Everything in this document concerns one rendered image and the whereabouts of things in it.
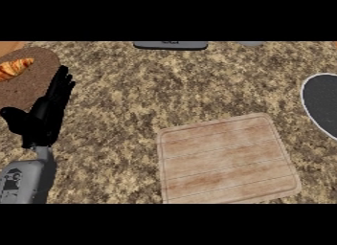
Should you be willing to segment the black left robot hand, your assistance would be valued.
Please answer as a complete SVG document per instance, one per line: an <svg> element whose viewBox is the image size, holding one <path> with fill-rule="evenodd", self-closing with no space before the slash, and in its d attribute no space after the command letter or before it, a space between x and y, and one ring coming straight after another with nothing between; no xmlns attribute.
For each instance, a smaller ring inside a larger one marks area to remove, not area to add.
<svg viewBox="0 0 337 245"><path fill-rule="evenodd" d="M0 116L10 130L21 136L23 148L52 146L58 139L64 110L76 86L69 67L61 65L47 94L38 98L29 112L16 107L4 107Z"/></svg>

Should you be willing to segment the pale wooden cutting board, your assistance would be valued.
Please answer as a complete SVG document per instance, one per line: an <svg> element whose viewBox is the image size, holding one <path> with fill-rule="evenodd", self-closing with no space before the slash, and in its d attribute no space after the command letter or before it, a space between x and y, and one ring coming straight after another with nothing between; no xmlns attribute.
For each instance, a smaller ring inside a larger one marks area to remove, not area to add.
<svg viewBox="0 0 337 245"><path fill-rule="evenodd" d="M287 148L265 113L160 130L157 155L168 204L256 203L302 191Z"/></svg>

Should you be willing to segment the black pan with white rim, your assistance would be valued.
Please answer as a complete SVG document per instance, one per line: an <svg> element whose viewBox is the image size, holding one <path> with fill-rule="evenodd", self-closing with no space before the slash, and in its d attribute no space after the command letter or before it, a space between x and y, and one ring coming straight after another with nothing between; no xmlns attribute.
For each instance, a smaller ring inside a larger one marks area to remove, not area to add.
<svg viewBox="0 0 337 245"><path fill-rule="evenodd" d="M337 75L321 73L308 77L300 99L312 122L337 141Z"/></svg>

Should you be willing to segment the golden croissant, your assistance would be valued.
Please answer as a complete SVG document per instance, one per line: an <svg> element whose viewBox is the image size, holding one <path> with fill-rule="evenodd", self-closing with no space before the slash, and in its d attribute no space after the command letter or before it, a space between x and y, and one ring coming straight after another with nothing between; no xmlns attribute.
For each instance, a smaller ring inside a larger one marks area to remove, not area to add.
<svg viewBox="0 0 337 245"><path fill-rule="evenodd" d="M33 63L33 57L20 58L14 61L5 61L0 63L0 82L19 77Z"/></svg>

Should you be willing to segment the dark grey flat appliance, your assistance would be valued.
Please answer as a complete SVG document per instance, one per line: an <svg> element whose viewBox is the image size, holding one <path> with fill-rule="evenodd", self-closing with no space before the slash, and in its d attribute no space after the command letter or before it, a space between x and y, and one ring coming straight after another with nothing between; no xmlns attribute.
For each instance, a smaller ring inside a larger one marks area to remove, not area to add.
<svg viewBox="0 0 337 245"><path fill-rule="evenodd" d="M200 51L207 49L209 42L207 41L135 41L134 46L140 49Z"/></svg>

